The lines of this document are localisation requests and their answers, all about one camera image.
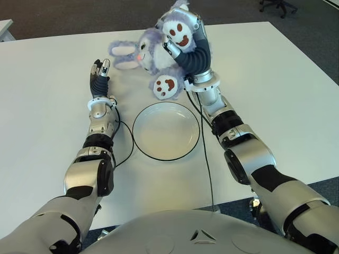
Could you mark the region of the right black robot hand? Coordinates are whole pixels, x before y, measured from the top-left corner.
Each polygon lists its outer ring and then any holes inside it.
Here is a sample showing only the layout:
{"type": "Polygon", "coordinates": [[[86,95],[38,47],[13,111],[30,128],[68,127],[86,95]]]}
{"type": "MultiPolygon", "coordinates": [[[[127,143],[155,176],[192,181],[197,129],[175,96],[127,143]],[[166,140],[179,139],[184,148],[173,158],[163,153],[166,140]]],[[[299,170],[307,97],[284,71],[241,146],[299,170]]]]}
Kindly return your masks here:
{"type": "Polygon", "coordinates": [[[186,74],[196,76],[210,70],[211,51],[204,22],[187,5],[172,7],[156,26],[163,33],[163,48],[186,74]]]}

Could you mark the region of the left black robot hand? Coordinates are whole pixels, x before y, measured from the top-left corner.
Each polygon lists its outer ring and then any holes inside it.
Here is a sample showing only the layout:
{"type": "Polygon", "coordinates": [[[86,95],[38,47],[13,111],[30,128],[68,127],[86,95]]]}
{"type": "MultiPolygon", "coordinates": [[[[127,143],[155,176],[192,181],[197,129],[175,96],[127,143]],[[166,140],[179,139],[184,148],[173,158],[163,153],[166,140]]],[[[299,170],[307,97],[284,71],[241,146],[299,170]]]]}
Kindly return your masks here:
{"type": "Polygon", "coordinates": [[[102,62],[100,59],[97,59],[93,63],[90,72],[90,91],[93,98],[107,97],[109,89],[108,81],[110,80],[108,76],[109,69],[109,59],[104,59],[102,62]]]}

